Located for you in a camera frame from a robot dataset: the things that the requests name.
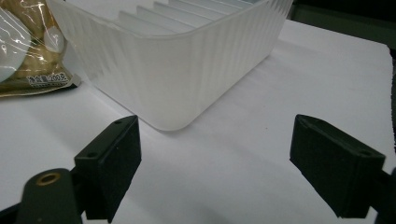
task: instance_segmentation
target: table surface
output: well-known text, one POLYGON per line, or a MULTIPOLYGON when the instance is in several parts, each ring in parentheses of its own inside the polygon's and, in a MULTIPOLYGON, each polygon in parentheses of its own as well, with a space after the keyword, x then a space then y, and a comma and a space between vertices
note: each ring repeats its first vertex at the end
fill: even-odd
MULTIPOLYGON (((131 115, 90 84, 70 48, 64 63, 82 77, 77 89, 0 99, 0 209, 131 115)), ((391 70, 382 44, 286 21, 270 56, 187 128, 140 120, 142 163, 113 223, 374 223, 373 209, 337 218, 290 162, 290 141, 297 114, 324 119, 385 154, 390 173, 391 70)))

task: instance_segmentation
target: ribbed basket side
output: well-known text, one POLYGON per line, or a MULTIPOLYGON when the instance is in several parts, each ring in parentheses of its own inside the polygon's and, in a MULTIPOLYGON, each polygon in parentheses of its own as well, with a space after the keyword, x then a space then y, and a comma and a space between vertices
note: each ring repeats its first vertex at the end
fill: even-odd
POLYGON ((90 81, 161 130, 188 125, 271 52, 291 0, 270 0, 184 35, 144 38, 62 1, 56 20, 90 81))

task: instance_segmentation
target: translucent plastic container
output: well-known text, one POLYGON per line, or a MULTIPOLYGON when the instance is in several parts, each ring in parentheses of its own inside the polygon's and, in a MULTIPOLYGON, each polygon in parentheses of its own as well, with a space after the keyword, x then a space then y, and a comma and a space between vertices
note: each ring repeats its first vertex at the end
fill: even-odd
POLYGON ((47 1, 90 81, 164 131, 187 126, 268 56, 292 3, 47 1))

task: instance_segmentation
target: plastic package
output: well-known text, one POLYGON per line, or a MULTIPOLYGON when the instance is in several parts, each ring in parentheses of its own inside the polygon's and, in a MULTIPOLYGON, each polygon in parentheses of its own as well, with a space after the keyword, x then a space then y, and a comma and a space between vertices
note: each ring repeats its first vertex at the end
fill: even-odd
POLYGON ((292 0, 88 2, 48 0, 89 80, 153 127, 173 131, 268 56, 292 0))
POLYGON ((0 96, 78 84, 62 65, 64 35, 43 0, 0 0, 0 96))

